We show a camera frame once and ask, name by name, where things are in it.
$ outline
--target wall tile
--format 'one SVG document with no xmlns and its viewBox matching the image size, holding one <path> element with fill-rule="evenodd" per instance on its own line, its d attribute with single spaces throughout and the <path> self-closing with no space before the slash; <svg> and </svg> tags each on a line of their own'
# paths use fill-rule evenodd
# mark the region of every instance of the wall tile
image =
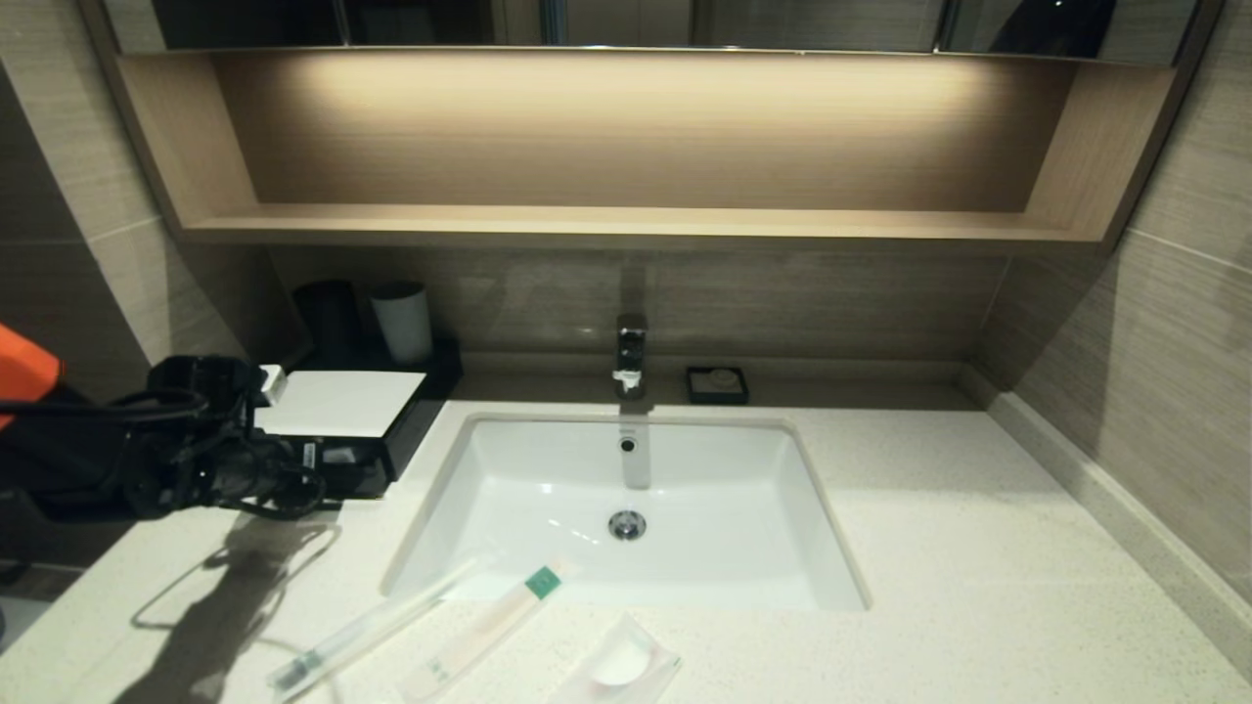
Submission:
<svg viewBox="0 0 1252 704">
<path fill-rule="evenodd" d="M 1131 232 L 1018 259 L 980 357 L 1252 600 L 1252 274 Z"/>
<path fill-rule="evenodd" d="M 1252 269 L 1252 1 L 1227 0 L 1131 227 Z"/>
<path fill-rule="evenodd" d="M 74 0 L 0 0 L 0 56 L 84 236 L 155 217 Z"/>
<path fill-rule="evenodd" d="M 148 361 L 86 244 L 0 247 L 0 322 L 65 362 L 96 401 L 141 388 Z"/>
<path fill-rule="evenodd" d="M 3 68 L 0 193 L 0 244 L 83 242 Z"/>
<path fill-rule="evenodd" d="M 270 249 L 289 287 L 322 278 L 424 282 L 436 326 L 468 349 L 605 352 L 641 308 L 666 353 L 959 360 L 1004 269 L 999 257 L 781 252 Z"/>
<path fill-rule="evenodd" d="M 177 244 L 162 220 L 89 244 L 153 363 L 210 353 L 277 362 L 302 339 L 259 247 Z"/>
</svg>

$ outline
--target white sink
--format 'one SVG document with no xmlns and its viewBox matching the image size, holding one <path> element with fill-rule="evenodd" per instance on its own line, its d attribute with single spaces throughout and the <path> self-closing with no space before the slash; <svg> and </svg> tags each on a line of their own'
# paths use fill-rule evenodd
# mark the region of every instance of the white sink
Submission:
<svg viewBox="0 0 1252 704">
<path fill-rule="evenodd" d="M 649 489 L 627 489 L 627 475 Z M 646 521 L 636 540 L 610 531 L 623 510 Z M 580 567 L 558 593 L 568 601 L 865 609 L 804 455 L 779 427 L 470 422 L 389 591 L 419 586 L 487 544 L 503 556 L 451 599 L 497 599 L 562 556 Z"/>
</svg>

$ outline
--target black soap dish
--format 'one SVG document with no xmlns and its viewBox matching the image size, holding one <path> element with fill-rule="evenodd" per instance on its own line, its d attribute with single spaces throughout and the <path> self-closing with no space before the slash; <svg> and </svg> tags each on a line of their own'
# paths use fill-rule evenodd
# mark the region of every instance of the black soap dish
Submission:
<svg viewBox="0 0 1252 704">
<path fill-rule="evenodd" d="M 687 367 L 687 398 L 697 406 L 744 406 L 747 380 L 739 367 Z"/>
</svg>

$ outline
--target baseboard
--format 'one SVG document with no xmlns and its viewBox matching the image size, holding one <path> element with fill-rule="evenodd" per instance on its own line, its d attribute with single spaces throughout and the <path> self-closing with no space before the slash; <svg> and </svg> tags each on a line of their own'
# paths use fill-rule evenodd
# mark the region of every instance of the baseboard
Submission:
<svg viewBox="0 0 1252 704">
<path fill-rule="evenodd" d="M 1018 395 L 998 390 L 968 365 L 957 386 L 1104 526 L 1252 683 L 1252 604 Z"/>
</svg>

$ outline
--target green label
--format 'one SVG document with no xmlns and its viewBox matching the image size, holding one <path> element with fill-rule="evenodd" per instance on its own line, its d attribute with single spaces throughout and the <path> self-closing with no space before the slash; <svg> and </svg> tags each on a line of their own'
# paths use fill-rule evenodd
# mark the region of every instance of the green label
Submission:
<svg viewBox="0 0 1252 704">
<path fill-rule="evenodd" d="M 526 588 L 540 599 L 552 594 L 552 590 L 558 586 L 561 586 L 561 577 L 556 576 L 547 567 L 540 569 L 540 571 L 531 575 L 531 579 L 526 580 Z"/>
</svg>

